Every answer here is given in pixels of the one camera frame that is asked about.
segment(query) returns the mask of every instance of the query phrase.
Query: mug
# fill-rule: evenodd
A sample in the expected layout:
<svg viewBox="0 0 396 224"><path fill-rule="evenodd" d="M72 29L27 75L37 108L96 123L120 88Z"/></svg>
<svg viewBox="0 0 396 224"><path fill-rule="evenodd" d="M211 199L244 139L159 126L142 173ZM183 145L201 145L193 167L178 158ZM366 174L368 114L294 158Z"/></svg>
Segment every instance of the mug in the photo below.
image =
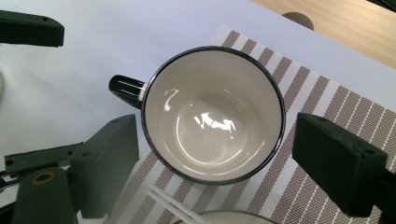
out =
<svg viewBox="0 0 396 224"><path fill-rule="evenodd" d="M162 65L149 83L117 75L109 89L141 109L159 160L196 183L251 177L275 156L284 134L279 88L259 62L235 49L190 49Z"/></svg>

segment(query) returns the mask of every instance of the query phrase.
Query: placemat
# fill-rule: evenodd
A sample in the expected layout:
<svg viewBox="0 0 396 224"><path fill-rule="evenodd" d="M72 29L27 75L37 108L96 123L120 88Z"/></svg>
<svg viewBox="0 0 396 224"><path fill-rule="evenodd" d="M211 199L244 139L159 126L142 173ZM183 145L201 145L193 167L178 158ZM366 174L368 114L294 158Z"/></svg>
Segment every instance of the placemat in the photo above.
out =
<svg viewBox="0 0 396 224"><path fill-rule="evenodd" d="M386 151L387 168L395 172L396 114L228 27L220 27L211 44L241 50L273 74L287 111L285 136L276 156L248 180L221 187L205 186L165 168L140 133L141 159L111 216L103 223L176 221L173 214L146 196L148 184L164 189L196 212L236 209L279 223L377 223L377 208L368 218L345 216L291 158L295 120L298 112L305 112L334 121Z"/></svg>

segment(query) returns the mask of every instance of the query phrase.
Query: black mug rim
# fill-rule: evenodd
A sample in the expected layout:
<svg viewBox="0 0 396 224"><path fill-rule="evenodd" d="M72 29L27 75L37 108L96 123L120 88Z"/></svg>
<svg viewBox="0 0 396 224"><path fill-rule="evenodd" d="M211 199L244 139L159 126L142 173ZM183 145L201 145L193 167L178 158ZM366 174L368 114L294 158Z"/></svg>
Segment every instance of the black mug rim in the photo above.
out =
<svg viewBox="0 0 396 224"><path fill-rule="evenodd" d="M147 95L149 94L150 88L152 86L152 83L155 81L155 79L157 78L158 75L161 74L161 72L163 71L163 69L165 69L169 64L173 63L174 61L176 61L179 58L182 58L186 55L192 54L192 53L196 53L196 52L200 52L200 51L210 51L210 50L214 50L214 51L223 51L223 52L228 52L228 53L232 53L234 55L237 55L239 57L242 57L246 60L248 60L249 62L253 63L254 65L256 65L264 74L265 76L268 78L268 80L270 81L271 85L273 86L275 92L276 92L276 96L280 105L280 110L281 110L281 128L279 131L279 135L276 141L276 144L274 146L274 148L272 149L271 153L268 155L267 158L265 158L265 160L255 169L253 169L252 171L246 173L245 175L241 175L237 178L233 178L233 179L228 179L228 180L203 180L203 179L199 179L199 178L195 178L189 175L186 175L182 172L180 172L178 169L176 169L175 167L173 167L169 162L167 162L163 156L160 154L160 152L158 151L158 149L154 146L154 143L152 142L150 136L149 136L149 130L147 128L147 123L146 123L146 113L145 113L145 108L146 108L146 102L147 102ZM144 96L143 96L143 104L142 104L142 108L141 108L141 119L142 119L142 127L143 127L143 132L146 136L146 139L148 140L148 144L151 148L151 151L154 152L154 154L157 156L157 158L168 168L170 169L173 173L187 179L190 180L191 182L194 183L198 183L198 184L203 184L203 185L214 185L214 186L221 186L221 185L230 185L230 184L234 184L240 181L243 181L245 179L248 179L250 177L252 177L253 175L257 174L263 167L265 167L265 165L267 165L271 159L275 156L275 154L277 153L279 147L280 147L280 143L283 139L283 135L285 132L285 126L286 126L286 112L285 112L285 105L284 105L284 101L283 101L283 97L282 94L280 92L279 87L277 86L275 80L273 79L273 77L271 76L271 74L268 72L268 70L261 64L259 63L257 60L255 60L254 58L250 57L249 55L247 55L246 53L236 50L236 49L229 49L229 48L225 48L225 47L218 47L218 46L204 46L204 47L199 47L199 48L195 48L195 49L189 49L186 51L183 51L181 53L179 53L178 55L176 55L175 57L171 58L170 60L168 60L166 63L164 63L153 75L153 77L151 78L151 80L148 82L148 85L146 87L146 90L144 92Z"/></svg>

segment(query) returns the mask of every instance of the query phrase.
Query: enamel mug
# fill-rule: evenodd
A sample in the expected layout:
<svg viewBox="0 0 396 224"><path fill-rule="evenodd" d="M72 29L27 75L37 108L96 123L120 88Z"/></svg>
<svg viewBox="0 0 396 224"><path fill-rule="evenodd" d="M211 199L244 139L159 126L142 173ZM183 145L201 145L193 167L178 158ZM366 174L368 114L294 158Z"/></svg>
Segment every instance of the enamel mug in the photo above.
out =
<svg viewBox="0 0 396 224"><path fill-rule="evenodd" d="M109 88L141 109L158 158L193 182L249 178L275 156L283 137L279 88L259 62L235 49L190 49L161 66L149 83L114 76Z"/></svg>

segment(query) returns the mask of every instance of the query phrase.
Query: table surface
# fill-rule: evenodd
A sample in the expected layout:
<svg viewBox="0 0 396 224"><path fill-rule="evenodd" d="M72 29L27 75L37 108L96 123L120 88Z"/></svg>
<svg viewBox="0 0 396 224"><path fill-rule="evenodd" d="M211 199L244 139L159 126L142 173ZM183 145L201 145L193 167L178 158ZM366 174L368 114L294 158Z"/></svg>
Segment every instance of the table surface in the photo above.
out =
<svg viewBox="0 0 396 224"><path fill-rule="evenodd" d="M300 12L315 31L396 68L396 13L365 0L252 0L283 15Z"/></svg>
<svg viewBox="0 0 396 224"><path fill-rule="evenodd" d="M3 0L0 8L45 15L65 27L58 49L0 47L1 157L83 142L114 118L139 116L109 92L111 77L149 81L172 56L210 44L221 25L396 111L394 68L248 0ZM0 194L0 206L16 191Z"/></svg>

